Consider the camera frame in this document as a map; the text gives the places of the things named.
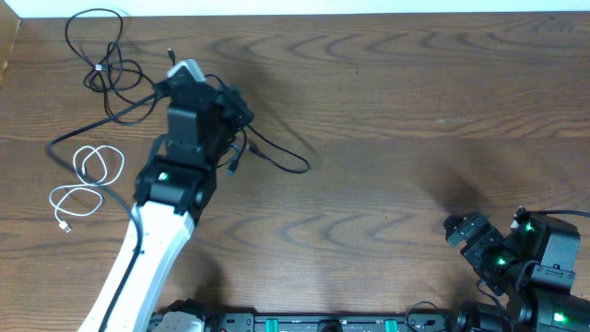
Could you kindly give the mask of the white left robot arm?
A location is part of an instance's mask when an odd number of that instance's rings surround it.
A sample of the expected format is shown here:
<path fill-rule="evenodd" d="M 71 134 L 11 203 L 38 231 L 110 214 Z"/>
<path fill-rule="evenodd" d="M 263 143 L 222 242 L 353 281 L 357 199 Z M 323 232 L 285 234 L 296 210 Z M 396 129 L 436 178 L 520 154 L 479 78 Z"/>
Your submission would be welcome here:
<path fill-rule="evenodd" d="M 156 86 L 170 100 L 168 131 L 158 136 L 136 177 L 122 247 L 83 331 L 145 331 L 179 253 L 217 188 L 217 167 L 254 118 L 234 87 L 207 84 L 193 59 Z"/>

